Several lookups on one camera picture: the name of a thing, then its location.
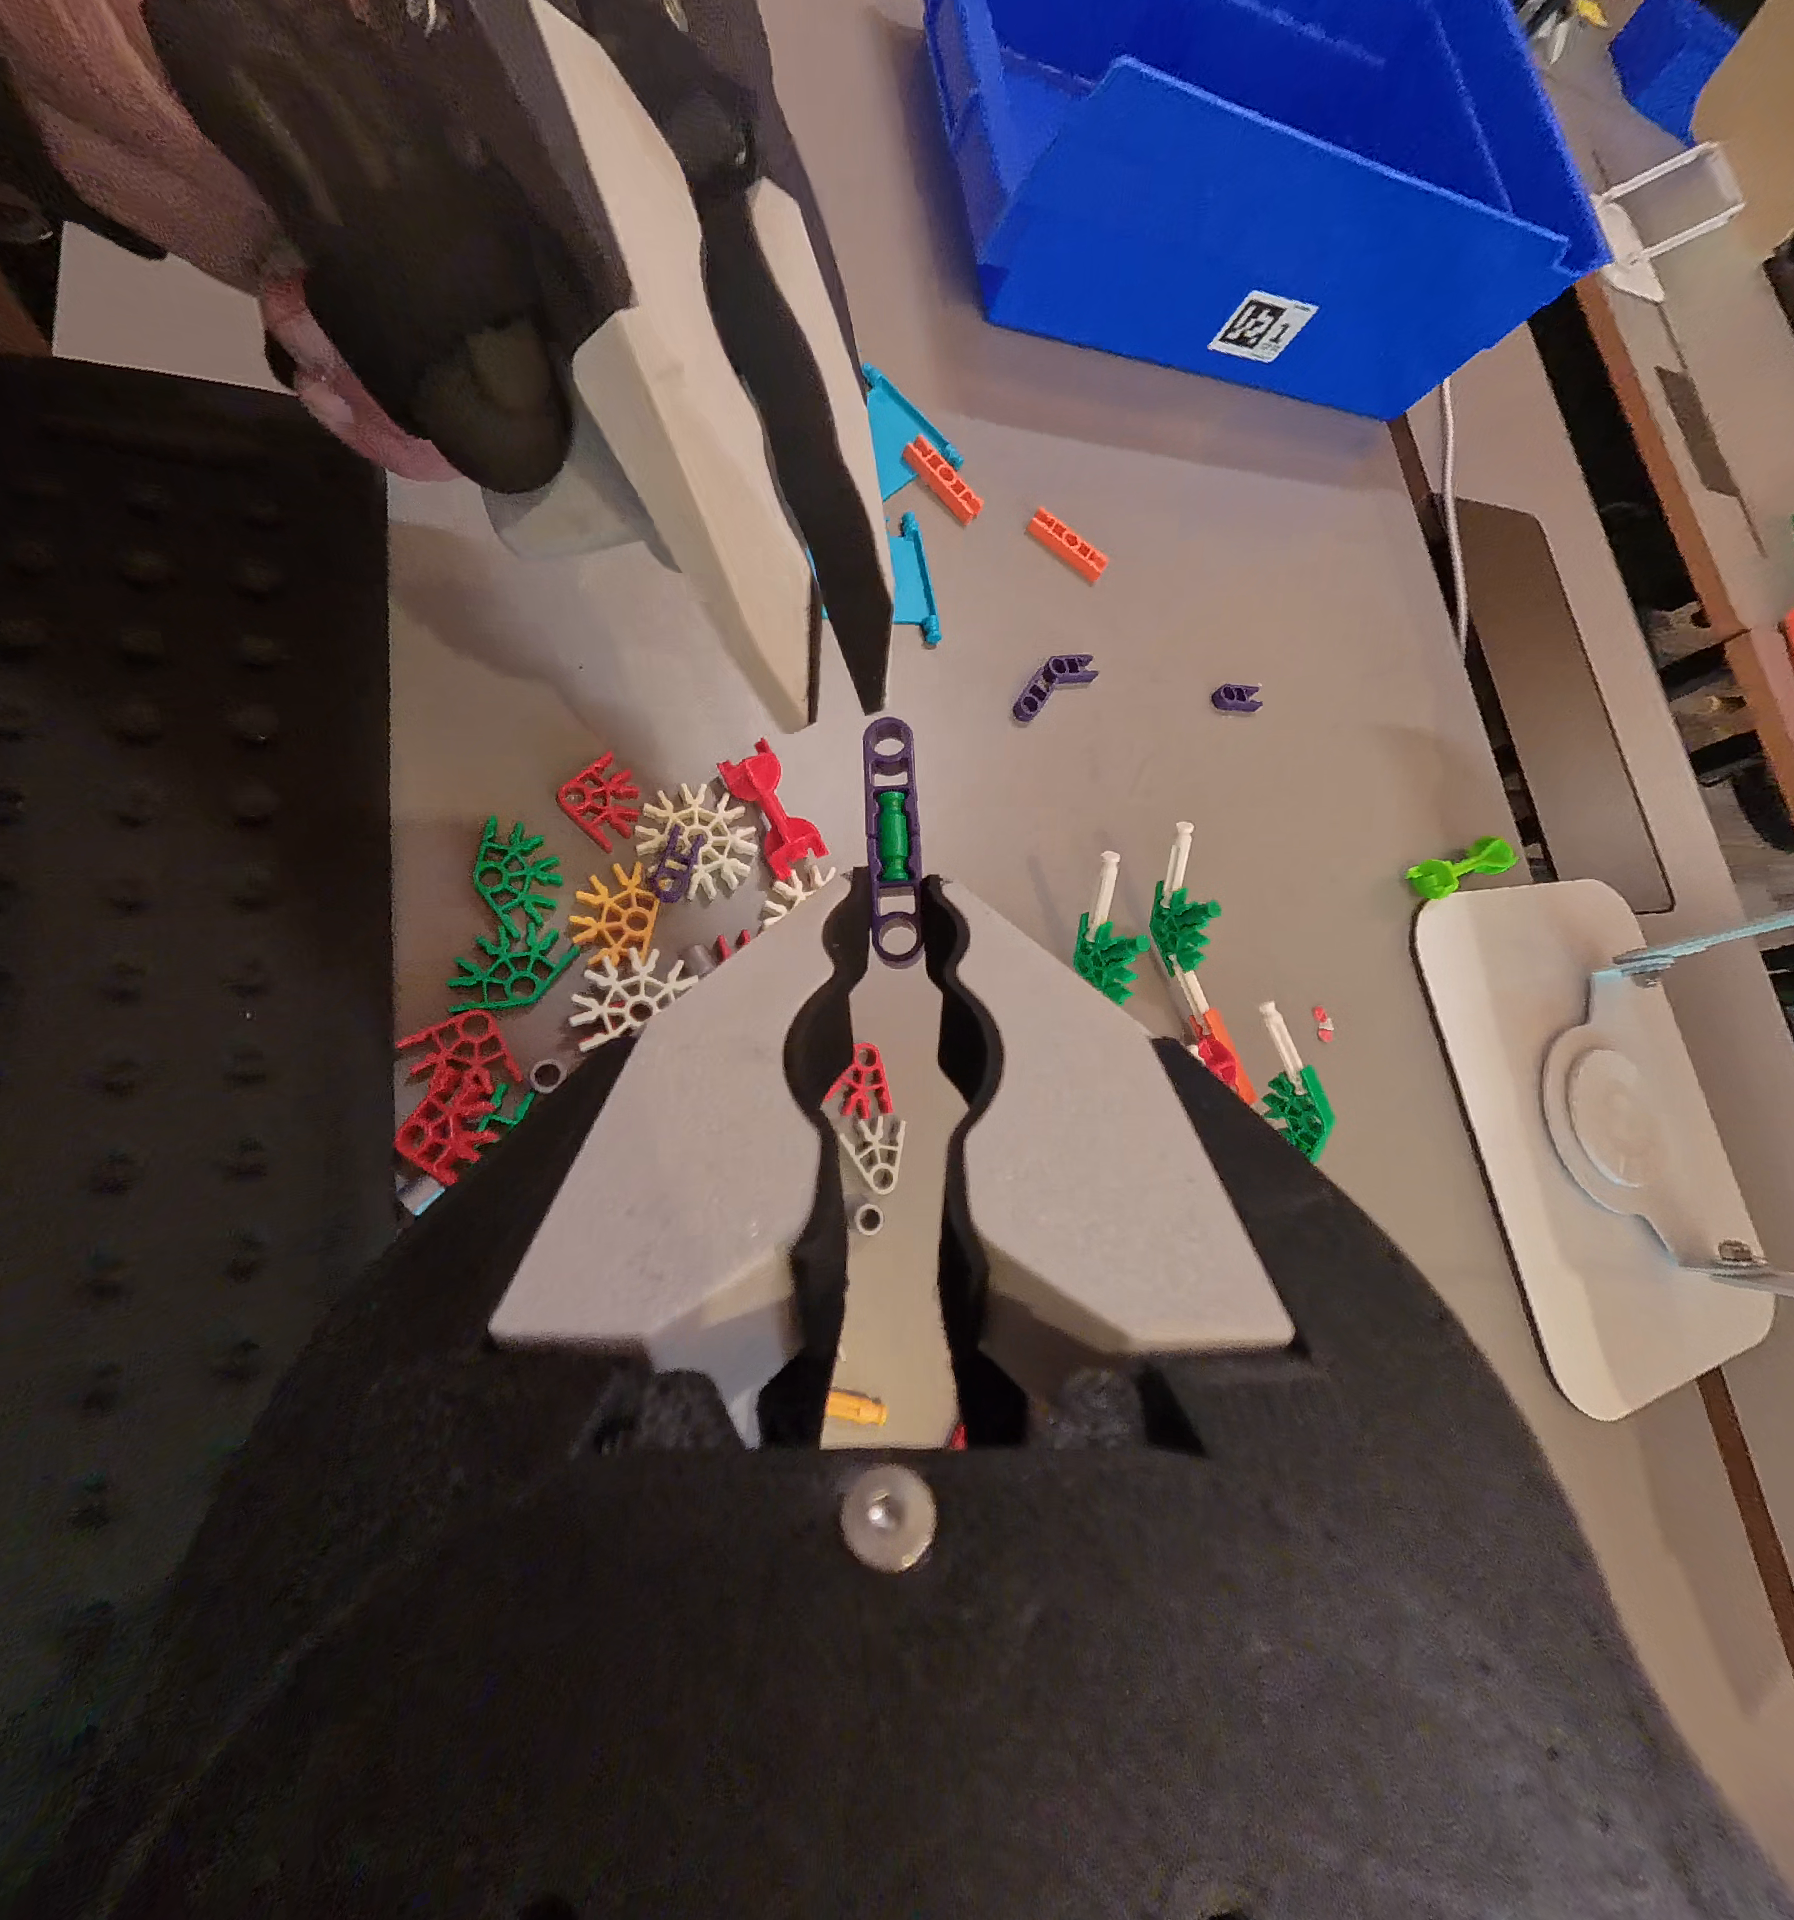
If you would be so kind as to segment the red toy spool piece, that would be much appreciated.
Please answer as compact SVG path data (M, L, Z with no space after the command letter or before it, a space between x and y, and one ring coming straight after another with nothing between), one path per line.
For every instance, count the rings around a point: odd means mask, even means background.
M802 817L781 802L781 760L766 736L741 760L719 760L718 778L727 797L752 807L766 821L764 859L773 882L789 882L802 859L825 859L828 840L811 817Z

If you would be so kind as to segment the blue storage crate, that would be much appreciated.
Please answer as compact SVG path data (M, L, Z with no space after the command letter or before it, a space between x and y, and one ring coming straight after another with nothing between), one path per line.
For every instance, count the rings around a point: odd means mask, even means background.
M1637 3L1607 55L1630 106L1688 146L1700 90L1734 41L1706 3Z

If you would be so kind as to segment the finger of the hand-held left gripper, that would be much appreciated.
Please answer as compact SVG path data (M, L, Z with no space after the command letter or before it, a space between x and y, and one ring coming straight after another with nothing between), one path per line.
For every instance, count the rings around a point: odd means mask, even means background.
M895 563L849 304L804 203L775 180L702 189L718 337L758 411L773 484L810 555L810 625L831 625L865 715L883 709Z
M755 3L521 3L517 90L630 269L569 357L572 439L483 491L517 555L644 544L766 715L820 715L820 207Z

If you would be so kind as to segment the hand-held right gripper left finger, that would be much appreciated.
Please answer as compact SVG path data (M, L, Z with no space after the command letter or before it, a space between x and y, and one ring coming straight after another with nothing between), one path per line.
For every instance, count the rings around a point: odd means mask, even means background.
M865 968L869 875L849 872L644 1024L490 1336L688 1371L831 1360L849 1224L823 1099Z

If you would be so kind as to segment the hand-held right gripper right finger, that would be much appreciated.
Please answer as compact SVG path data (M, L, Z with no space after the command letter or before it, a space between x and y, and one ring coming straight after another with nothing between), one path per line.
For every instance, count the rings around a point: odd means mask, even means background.
M924 883L935 1069L964 1098L940 1217L958 1388L1073 1369L1282 1352L1298 1330L1184 1089L1252 1117L972 887Z

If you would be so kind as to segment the black perforated panel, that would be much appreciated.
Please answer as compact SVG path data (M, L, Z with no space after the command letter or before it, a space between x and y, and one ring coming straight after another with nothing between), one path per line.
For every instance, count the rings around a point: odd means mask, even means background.
M0 1899L393 1224L387 544L282 395L0 357Z

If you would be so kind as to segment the toy rail assembly with spool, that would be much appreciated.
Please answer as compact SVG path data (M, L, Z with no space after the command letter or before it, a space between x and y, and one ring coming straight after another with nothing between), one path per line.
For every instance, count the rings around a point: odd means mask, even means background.
M1220 905L1188 893L1193 840L1196 821L1180 817L1173 824L1164 875L1155 882L1149 911L1149 945L1174 997L1181 1000L1181 1012L1188 1014L1188 1051L1230 1093L1262 1109L1262 1117L1266 1117L1298 1153L1302 1153L1311 1163L1319 1163L1327 1144L1336 1132L1336 1109L1319 1080L1319 1072L1298 1051L1282 1012L1274 1002L1262 1002L1256 1008L1281 1060L1281 1072L1274 1072L1266 1083L1256 1086L1227 1024L1205 997L1199 967L1205 958L1207 929L1220 916Z

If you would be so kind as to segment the beige chair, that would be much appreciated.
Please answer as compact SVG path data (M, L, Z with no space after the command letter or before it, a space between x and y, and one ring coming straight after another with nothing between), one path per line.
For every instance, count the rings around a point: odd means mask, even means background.
M1794 3L1762 3L1702 85L1692 131L1725 151L1745 242L1778 252L1794 234Z

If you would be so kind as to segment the blue plastic bin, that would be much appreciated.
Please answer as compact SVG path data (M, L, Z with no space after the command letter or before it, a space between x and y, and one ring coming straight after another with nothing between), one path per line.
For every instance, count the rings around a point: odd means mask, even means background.
M1607 262L1508 3L927 3L992 324L1399 419Z

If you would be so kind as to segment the person's left hand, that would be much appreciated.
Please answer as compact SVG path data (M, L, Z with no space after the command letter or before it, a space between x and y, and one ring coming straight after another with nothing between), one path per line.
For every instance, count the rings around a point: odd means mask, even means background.
M406 482L455 482L324 335L276 212L170 87L142 3L0 3L0 186L260 301L264 357L333 439Z

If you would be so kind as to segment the cyan toy panel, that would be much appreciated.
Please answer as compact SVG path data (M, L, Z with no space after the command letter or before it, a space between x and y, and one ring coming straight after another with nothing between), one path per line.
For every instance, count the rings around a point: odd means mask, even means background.
M924 414L920 406L911 404L898 389L883 371L875 363L861 363L865 375L865 399L869 399L869 421L871 421L871 446L877 456L877 484L881 497L892 501L913 482L913 468L903 463L903 449L924 439L935 456L943 456L952 468L964 468L964 451L952 446L933 419Z
M883 518L895 571L895 629L917 629L927 648L940 648L940 601L917 515Z

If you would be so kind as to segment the yellow toy connector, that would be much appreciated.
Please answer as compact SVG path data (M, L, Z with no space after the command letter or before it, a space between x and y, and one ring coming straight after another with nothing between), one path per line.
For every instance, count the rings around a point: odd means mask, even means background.
M658 893L644 876L644 866L611 866L611 875L592 875L586 887L572 893L569 939L584 955L584 967L630 967L653 955L658 926Z

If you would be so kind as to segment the lime green toy spool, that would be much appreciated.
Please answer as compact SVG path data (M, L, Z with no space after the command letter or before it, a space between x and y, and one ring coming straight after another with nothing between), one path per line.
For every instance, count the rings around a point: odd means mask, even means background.
M1403 883L1417 899L1445 899L1460 891L1467 876L1508 875L1523 850L1498 835L1481 835L1465 850L1448 859L1425 859L1403 872Z

